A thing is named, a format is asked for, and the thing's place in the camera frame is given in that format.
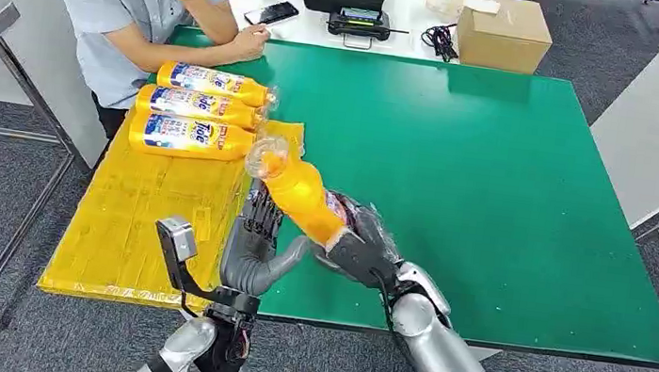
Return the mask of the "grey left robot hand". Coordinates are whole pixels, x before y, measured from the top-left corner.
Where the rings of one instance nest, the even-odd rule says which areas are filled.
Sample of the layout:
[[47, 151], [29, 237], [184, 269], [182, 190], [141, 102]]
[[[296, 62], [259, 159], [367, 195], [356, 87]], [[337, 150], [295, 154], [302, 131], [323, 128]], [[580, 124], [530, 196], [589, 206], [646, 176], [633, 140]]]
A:
[[299, 235], [282, 253], [276, 252], [283, 217], [265, 184], [251, 180], [220, 260], [219, 278], [224, 286], [262, 296], [299, 263], [313, 242]]

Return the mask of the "person's right hand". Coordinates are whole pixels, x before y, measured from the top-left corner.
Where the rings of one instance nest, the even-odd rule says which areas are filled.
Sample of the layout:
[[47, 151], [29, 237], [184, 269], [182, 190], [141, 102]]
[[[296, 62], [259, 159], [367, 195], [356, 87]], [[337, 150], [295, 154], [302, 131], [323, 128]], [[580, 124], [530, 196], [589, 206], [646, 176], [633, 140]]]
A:
[[265, 43], [269, 39], [270, 31], [263, 23], [244, 28], [229, 44], [233, 62], [247, 62], [261, 58]]

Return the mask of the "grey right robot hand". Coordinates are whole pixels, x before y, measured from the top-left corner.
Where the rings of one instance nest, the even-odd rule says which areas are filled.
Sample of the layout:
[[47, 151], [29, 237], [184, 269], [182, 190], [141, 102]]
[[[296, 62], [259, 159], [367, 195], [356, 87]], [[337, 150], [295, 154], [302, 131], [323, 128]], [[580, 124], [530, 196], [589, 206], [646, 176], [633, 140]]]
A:
[[380, 288], [382, 284], [385, 291], [393, 289], [402, 258], [377, 209], [373, 204], [360, 204], [336, 191], [331, 191], [329, 197], [345, 213], [346, 229], [322, 247], [314, 245], [315, 258], [369, 289]]

